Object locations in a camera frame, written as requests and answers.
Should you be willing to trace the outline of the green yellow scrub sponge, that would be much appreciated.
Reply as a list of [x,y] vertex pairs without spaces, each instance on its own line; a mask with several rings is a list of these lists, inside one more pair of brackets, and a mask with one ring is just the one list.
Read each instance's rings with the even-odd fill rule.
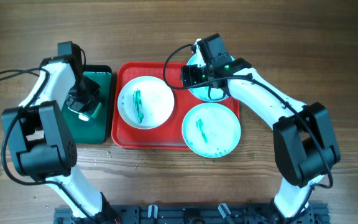
[[81,105],[79,103],[73,103],[68,109],[78,115],[78,118],[82,121],[95,120],[99,115],[102,103],[90,103],[87,105]]

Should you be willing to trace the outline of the black tray with green water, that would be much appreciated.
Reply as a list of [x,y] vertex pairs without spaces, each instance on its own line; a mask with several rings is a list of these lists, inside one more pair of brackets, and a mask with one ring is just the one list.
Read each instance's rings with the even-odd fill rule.
[[111,133],[111,99],[115,88],[116,74],[107,65],[87,65],[83,74],[100,86],[100,109],[95,118],[83,121],[79,114],[63,105],[62,114],[77,144],[102,144]]

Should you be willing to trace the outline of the red plastic tray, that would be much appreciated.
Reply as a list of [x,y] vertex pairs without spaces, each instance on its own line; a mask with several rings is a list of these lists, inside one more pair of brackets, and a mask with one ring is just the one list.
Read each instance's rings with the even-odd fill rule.
[[175,107],[172,115],[162,125],[153,129],[137,129],[127,124],[119,115],[119,92],[125,84],[141,76],[163,78],[163,62],[127,62],[118,70],[111,138],[117,146],[126,149],[189,150],[181,133],[183,118],[194,106],[203,101],[189,90],[173,90]]

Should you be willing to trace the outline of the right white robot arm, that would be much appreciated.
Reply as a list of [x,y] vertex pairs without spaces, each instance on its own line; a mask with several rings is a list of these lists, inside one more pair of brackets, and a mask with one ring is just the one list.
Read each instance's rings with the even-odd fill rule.
[[306,105],[290,98],[241,58],[211,70],[185,65],[181,82],[185,89],[224,89],[270,126],[275,163],[283,177],[273,207],[283,221],[294,221],[306,212],[315,188],[333,186],[331,169],[341,154],[328,110],[321,103]]

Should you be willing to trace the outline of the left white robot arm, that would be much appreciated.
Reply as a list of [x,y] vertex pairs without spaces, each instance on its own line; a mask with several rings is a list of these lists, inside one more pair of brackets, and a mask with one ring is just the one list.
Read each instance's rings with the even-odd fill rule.
[[88,65],[82,53],[45,58],[28,69],[37,76],[19,106],[1,116],[5,137],[1,154],[10,154],[21,183],[54,189],[77,222],[119,223],[119,214],[77,166],[77,142],[101,143],[109,127],[112,70]]

